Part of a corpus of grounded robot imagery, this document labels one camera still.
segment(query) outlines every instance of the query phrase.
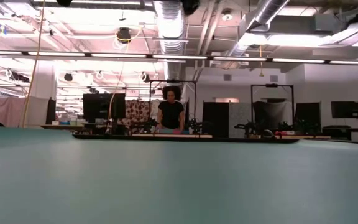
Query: fluorescent light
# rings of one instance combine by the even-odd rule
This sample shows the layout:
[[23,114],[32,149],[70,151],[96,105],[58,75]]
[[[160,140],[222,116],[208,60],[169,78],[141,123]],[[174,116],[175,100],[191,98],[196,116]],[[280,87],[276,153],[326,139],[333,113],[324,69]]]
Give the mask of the fluorescent light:
[[[44,0],[33,0],[35,2],[43,2]],[[56,0],[45,0],[45,2],[56,2]],[[83,3],[83,4],[117,4],[117,1],[90,1],[90,0],[73,0],[71,3]],[[125,4],[140,5],[138,2],[129,2]]]
[[290,62],[290,63],[324,63],[324,60],[313,60],[313,59],[285,59],[285,58],[274,58],[274,62]]
[[146,58],[145,54],[92,54],[92,57],[112,57],[112,58]]
[[184,59],[184,60],[206,60],[207,56],[194,55],[153,55],[156,59]]
[[316,35],[277,34],[271,35],[266,44],[287,47],[318,47],[324,41],[324,38]]
[[237,62],[266,62],[266,58],[249,58],[249,57],[214,57],[213,60],[237,61]]
[[0,50],[0,55],[21,55],[22,52]]
[[358,61],[337,61],[337,60],[333,60],[330,62],[331,65],[358,65]]
[[[36,52],[29,52],[29,55],[37,55]],[[84,53],[79,52],[40,52],[41,56],[69,56],[69,57],[83,57]]]

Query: black metal frame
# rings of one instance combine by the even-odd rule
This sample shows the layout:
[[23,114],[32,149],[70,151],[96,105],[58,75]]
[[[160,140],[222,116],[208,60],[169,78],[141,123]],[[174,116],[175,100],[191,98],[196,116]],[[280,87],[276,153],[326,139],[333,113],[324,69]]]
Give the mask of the black metal frame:
[[251,85],[251,121],[254,122],[254,87],[262,86],[266,88],[278,88],[278,87],[290,87],[291,88],[291,100],[292,100],[292,125],[295,123],[295,101],[293,95],[293,85],[278,85],[278,84],[266,84],[266,85]]
[[196,99],[197,99],[197,82],[189,80],[150,80],[150,89],[149,89],[149,118],[152,117],[152,83],[153,82],[166,82],[166,83],[192,83],[194,84],[194,116],[196,116]]

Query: black t-shirt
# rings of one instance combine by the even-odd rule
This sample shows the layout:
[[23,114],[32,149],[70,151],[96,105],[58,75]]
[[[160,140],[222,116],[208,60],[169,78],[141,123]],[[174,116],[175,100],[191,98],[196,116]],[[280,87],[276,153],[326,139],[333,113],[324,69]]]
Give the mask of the black t-shirt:
[[158,108],[162,111],[162,126],[170,129],[179,128],[179,115],[185,110],[181,103],[163,101]]

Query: ceiling light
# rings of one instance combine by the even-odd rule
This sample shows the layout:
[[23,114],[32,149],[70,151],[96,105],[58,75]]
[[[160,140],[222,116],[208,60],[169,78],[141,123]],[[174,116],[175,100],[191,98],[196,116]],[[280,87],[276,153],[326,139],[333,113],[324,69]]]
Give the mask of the ceiling light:
[[145,54],[91,54],[92,57],[112,57],[112,58],[146,58]]
[[250,57],[214,57],[213,60],[237,61],[237,62],[266,62],[266,58],[250,58]]
[[73,81],[73,75],[72,74],[70,74],[70,73],[66,73],[66,75],[65,75],[65,80],[66,81]]
[[290,62],[290,63],[324,63],[324,60],[274,58],[274,59],[273,59],[273,62]]
[[142,81],[145,82],[145,83],[149,83],[149,82],[150,82],[149,74],[146,74],[145,72],[142,72],[142,73],[139,75],[139,79],[142,80]]
[[233,19],[233,16],[231,15],[231,9],[223,9],[223,11],[222,11],[222,20],[230,21],[232,19]]
[[[29,52],[29,55],[37,55],[36,52]],[[41,56],[67,56],[67,57],[83,57],[84,53],[79,52],[39,52]]]
[[0,50],[0,55],[21,55],[22,52]]
[[339,60],[333,60],[330,62],[331,65],[358,65],[358,61],[339,61]]
[[184,59],[184,60],[206,60],[207,56],[193,56],[193,55],[153,55],[156,59]]
[[271,35],[266,44],[286,47],[318,47],[324,44],[324,40],[317,35],[278,34]]

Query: pink curtain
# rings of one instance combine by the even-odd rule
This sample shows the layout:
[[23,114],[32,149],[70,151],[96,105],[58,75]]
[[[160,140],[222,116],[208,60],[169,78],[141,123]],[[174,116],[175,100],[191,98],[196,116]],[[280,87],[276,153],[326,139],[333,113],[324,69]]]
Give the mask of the pink curtain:
[[0,97],[0,122],[6,127],[18,127],[25,98]]
[[[21,125],[25,98],[0,97],[0,122],[6,127]],[[30,128],[39,128],[45,124],[47,117],[48,100],[30,97],[25,125]]]

